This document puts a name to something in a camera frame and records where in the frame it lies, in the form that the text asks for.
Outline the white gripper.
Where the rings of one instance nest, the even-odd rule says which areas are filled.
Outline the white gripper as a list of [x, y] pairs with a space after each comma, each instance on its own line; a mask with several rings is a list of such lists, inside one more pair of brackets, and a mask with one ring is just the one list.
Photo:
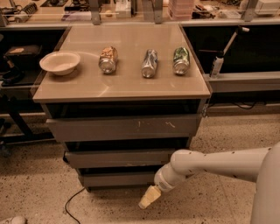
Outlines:
[[185, 179], [186, 176], [177, 173], [170, 163], [165, 164], [156, 172], [154, 177], [155, 185], [148, 187], [138, 206], [141, 209], [146, 209], [161, 196], [161, 191], [167, 193]]

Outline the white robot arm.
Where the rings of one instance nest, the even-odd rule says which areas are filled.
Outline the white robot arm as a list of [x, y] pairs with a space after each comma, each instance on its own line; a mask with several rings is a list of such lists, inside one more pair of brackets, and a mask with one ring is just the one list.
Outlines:
[[186, 179], [208, 172], [255, 183], [250, 224], [280, 224], [280, 143], [268, 148], [204, 154], [177, 150], [155, 174], [139, 202], [145, 209], [162, 193]]

